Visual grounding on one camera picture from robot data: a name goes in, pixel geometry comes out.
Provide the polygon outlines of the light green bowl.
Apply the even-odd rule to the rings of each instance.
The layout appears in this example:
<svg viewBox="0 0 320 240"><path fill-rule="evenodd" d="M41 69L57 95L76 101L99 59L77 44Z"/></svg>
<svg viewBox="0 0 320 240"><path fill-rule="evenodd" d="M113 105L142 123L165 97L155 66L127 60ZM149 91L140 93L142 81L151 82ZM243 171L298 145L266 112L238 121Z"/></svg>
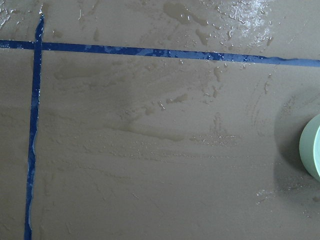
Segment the light green bowl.
<svg viewBox="0 0 320 240"><path fill-rule="evenodd" d="M304 127L299 140L299 155L307 172L320 181L320 115Z"/></svg>

